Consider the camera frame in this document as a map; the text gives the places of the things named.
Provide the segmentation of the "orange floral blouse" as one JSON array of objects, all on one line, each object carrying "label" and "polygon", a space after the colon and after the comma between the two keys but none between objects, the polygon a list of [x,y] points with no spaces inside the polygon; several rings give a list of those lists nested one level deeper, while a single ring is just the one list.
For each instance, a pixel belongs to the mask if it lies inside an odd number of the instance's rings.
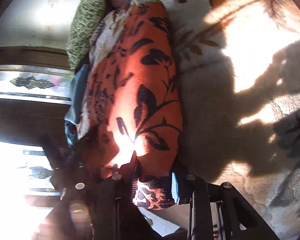
[{"label": "orange floral blouse", "polygon": [[88,75],[77,128],[87,143],[83,163],[108,178],[136,155],[133,203],[166,209],[175,204],[171,167],[182,128],[168,13],[161,2],[133,5],[114,46]]}]

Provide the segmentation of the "teal patterned cloth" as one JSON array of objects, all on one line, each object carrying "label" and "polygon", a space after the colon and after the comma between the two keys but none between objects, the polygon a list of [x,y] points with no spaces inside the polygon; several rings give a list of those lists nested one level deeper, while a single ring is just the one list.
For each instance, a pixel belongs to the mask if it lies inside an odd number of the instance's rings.
[{"label": "teal patterned cloth", "polygon": [[64,133],[69,146],[72,146],[77,141],[77,129],[76,125],[69,121],[64,123]]}]

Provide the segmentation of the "blue folded towel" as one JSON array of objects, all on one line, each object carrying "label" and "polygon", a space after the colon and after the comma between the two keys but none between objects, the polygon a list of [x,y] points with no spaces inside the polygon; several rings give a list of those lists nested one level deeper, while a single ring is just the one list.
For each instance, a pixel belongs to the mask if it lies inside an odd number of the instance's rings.
[{"label": "blue folded towel", "polygon": [[74,125],[79,124],[82,102],[87,86],[87,78],[90,70],[90,64],[84,63],[81,69],[75,74],[70,84],[71,106],[66,113],[64,120]]}]

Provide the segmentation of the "stained glass window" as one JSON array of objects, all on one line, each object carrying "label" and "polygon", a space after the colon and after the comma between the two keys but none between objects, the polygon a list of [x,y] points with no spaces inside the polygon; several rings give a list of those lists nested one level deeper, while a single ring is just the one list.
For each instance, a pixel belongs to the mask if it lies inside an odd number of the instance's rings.
[{"label": "stained glass window", "polygon": [[69,105],[73,77],[70,70],[0,64],[0,99]]}]

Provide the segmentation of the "leaf-print bed blanket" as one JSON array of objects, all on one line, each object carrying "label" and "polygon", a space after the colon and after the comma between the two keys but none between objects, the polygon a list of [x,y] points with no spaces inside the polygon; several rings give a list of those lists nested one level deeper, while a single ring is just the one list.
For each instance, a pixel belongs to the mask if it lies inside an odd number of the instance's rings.
[{"label": "leaf-print bed blanket", "polygon": [[300,10],[293,0],[161,1],[172,24],[183,163],[229,181],[280,239],[300,236]]}]

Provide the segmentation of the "green checkered pillow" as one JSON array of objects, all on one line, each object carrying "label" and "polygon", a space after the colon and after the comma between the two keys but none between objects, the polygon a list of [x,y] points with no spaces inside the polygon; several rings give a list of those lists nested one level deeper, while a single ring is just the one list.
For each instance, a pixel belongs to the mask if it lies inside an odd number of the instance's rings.
[{"label": "green checkered pillow", "polygon": [[78,67],[79,62],[90,48],[89,40],[106,9],[107,0],[80,0],[70,25],[66,53],[70,69]]}]

